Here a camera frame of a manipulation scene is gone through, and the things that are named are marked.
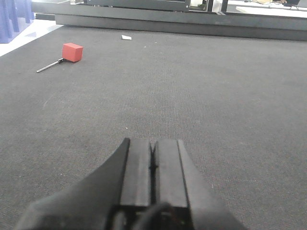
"red cube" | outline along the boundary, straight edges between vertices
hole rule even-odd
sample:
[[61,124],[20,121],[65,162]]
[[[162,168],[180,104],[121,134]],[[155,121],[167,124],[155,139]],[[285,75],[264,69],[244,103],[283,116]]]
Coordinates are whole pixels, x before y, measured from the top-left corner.
[[82,58],[83,47],[74,43],[65,43],[63,45],[62,58],[76,62]]

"metal frame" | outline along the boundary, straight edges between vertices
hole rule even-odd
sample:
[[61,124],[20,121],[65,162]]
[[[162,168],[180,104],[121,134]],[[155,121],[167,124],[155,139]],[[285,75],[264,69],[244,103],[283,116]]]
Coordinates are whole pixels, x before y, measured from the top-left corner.
[[57,24],[109,29],[307,41],[307,19],[240,13],[172,12],[32,3]]
[[190,0],[88,0],[88,5],[127,7],[163,11],[189,11]]

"metal rod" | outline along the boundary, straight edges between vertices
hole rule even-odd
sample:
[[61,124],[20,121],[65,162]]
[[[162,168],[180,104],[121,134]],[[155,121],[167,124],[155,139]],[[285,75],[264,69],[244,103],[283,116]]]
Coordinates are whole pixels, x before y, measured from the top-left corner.
[[59,64],[59,63],[61,63],[61,62],[63,62],[63,61],[64,61],[64,59],[61,58],[61,59],[57,60],[56,62],[53,62],[52,64],[50,64],[50,65],[48,65],[48,66],[46,66],[46,67],[43,67],[43,68],[39,69],[39,70],[36,71],[36,72],[39,73],[39,72],[41,72],[41,71],[43,71],[43,70],[46,70],[46,69],[50,68],[51,66],[54,66],[54,65],[56,65],[56,64]]

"black plastic part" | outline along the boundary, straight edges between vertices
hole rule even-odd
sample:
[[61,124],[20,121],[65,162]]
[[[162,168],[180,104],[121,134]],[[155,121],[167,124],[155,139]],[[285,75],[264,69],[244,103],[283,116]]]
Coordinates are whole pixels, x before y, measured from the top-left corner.
[[148,140],[132,139],[127,158],[120,205],[147,207],[150,197],[151,146]]
[[187,208],[186,191],[176,140],[162,139],[155,144],[158,157],[156,169],[156,201],[173,207]]
[[30,205],[16,230],[104,230],[118,205],[130,140],[79,183]]
[[246,228],[224,207],[211,187],[203,180],[183,141],[178,141],[182,169],[189,200],[189,209],[195,230],[246,230]]
[[[164,201],[174,211],[144,211]],[[142,212],[155,230],[246,230],[203,181],[183,141],[162,139],[152,151],[149,141],[128,138],[79,183],[32,203],[15,229],[128,230]]]

